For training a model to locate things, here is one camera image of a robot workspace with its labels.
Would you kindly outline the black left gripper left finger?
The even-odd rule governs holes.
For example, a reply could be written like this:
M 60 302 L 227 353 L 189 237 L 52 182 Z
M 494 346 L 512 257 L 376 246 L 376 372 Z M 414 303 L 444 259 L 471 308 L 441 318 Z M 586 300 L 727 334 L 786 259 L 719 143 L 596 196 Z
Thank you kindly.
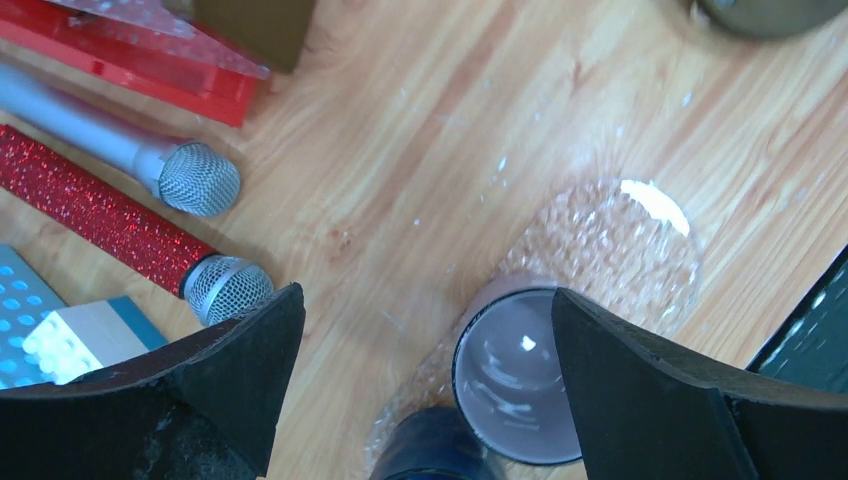
M 301 285 L 153 352 L 1 394 L 5 479 L 257 479 L 301 344 Z

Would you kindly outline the purple grey mug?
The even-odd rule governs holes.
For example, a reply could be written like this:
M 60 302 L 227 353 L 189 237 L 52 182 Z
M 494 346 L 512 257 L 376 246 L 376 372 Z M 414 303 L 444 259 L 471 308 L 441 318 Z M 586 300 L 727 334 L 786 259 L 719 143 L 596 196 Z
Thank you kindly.
M 582 457 L 552 328 L 555 292 L 531 287 L 484 304 L 460 334 L 451 365 L 456 404 L 476 437 L 534 466 Z

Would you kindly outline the dark blue mug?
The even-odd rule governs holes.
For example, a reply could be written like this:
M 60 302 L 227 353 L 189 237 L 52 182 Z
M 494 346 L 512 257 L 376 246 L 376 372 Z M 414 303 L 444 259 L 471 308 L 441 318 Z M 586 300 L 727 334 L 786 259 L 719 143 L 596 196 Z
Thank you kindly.
M 429 407 L 401 421 L 389 435 L 370 480 L 504 480 L 497 456 L 452 407 Z

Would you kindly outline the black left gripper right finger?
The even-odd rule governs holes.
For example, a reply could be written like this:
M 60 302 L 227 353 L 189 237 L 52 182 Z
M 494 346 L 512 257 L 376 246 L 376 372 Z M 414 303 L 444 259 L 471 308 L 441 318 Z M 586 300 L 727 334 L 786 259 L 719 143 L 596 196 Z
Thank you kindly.
M 847 398 L 742 370 L 560 288 L 551 311 L 591 479 L 843 479 Z

